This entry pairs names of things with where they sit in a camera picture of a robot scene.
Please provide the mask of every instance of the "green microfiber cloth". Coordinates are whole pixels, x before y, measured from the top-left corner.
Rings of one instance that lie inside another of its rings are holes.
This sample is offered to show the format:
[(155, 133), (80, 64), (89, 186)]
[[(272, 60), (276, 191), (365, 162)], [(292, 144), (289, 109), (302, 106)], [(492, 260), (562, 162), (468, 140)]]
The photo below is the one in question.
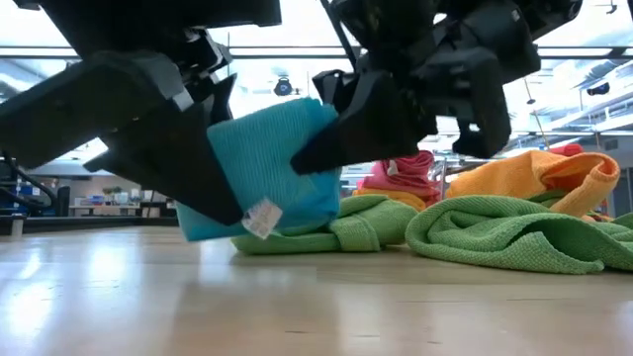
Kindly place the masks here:
[(253, 235), (231, 239), (246, 254), (290, 254), (311, 252), (375, 252), (385, 245), (405, 242), (414, 208), (381, 195), (345, 198), (333, 222), (309, 230), (275, 231), (266, 239)]
[(439, 260), (533, 272), (633, 271), (633, 216), (584, 222), (500, 196), (448, 199), (407, 228), (416, 253)]

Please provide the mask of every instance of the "white label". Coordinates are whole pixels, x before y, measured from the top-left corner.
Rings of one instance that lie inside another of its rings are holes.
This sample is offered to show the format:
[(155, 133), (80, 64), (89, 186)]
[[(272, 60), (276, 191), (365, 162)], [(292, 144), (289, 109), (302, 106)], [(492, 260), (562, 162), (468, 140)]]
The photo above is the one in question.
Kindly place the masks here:
[(264, 198), (246, 212), (241, 224), (250, 233), (265, 239), (273, 231), (282, 214), (279, 207)]
[(398, 164), (396, 163), (395, 160), (390, 159), (389, 160), (389, 168), (387, 169), (387, 175), (389, 176), (393, 176), (398, 174)]

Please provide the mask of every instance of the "cloth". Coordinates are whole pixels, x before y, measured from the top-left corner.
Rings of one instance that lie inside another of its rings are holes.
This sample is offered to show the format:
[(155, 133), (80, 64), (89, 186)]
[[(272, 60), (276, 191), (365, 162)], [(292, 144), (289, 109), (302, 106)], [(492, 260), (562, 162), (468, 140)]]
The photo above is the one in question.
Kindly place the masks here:
[(522, 199), (448, 199), (407, 228), (416, 253), (439, 260), (532, 272), (633, 271), (633, 215), (584, 222)]
[(581, 217), (606, 198), (619, 175), (617, 162), (601, 153), (565, 157), (531, 150), (460, 174), (451, 182), (446, 196), (499, 195), (528, 199), (558, 190), (566, 195), (550, 207), (551, 211)]
[(361, 189), (355, 190), (352, 193), (352, 195), (354, 196), (361, 196), (361, 195), (368, 195), (368, 194), (385, 195), (389, 199), (407, 204), (408, 206), (416, 209), (418, 212), (421, 212), (424, 209), (426, 209), (426, 204), (424, 203), (424, 201), (409, 192), (361, 188)]
[[(244, 211), (267, 198), (283, 210), (279, 227), (318, 226), (336, 217), (340, 169), (299, 176), (290, 164), (336, 115), (333, 107), (316, 99), (299, 99), (209, 127), (209, 142)], [(246, 232), (240, 222), (225, 226), (186, 206), (178, 205), (177, 210), (190, 241)]]
[(386, 196), (364, 195), (341, 201), (338, 218), (312, 230), (276, 231), (266, 239), (253, 235), (231, 239), (246, 254), (313, 252), (377, 252), (385, 245), (405, 242), (405, 229), (414, 208)]
[(577, 143), (566, 144), (562, 147), (550, 148), (550, 152), (564, 155), (566, 157), (575, 156), (577, 154), (585, 152), (583, 147)]
[(434, 161), (433, 153), (422, 150), (415, 156), (376, 162), (371, 170), (373, 176), (365, 177), (362, 187), (409, 192), (427, 205), (434, 204), (440, 199), (439, 183), (428, 179)]

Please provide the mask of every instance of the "floor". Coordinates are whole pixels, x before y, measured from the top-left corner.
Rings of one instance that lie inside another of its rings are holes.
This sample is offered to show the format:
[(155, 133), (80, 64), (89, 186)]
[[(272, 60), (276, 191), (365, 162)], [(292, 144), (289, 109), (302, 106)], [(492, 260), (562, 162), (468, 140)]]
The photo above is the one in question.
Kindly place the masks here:
[(245, 257), (170, 227), (0, 242), (0, 355), (633, 355), (632, 301), (622, 273)]

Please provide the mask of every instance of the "orange towel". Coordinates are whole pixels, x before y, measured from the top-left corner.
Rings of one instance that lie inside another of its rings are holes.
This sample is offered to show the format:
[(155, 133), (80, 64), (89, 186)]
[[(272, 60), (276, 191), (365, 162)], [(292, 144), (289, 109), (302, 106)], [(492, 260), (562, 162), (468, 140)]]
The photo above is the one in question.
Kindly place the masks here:
[(582, 217), (613, 190), (619, 176), (617, 162), (601, 153), (565, 157), (531, 150), (460, 174), (446, 196), (502, 195), (526, 199), (560, 189), (568, 194), (550, 209)]
[(401, 203), (405, 203), (410, 207), (415, 208), (417, 211), (421, 212), (426, 209), (426, 204), (422, 199), (420, 199), (417, 195), (409, 193), (409, 192), (400, 192), (400, 191), (388, 191), (382, 189), (359, 189), (355, 190), (352, 195), (366, 195), (366, 194), (377, 194), (377, 195), (385, 195), (389, 197), (391, 200), (395, 200)]

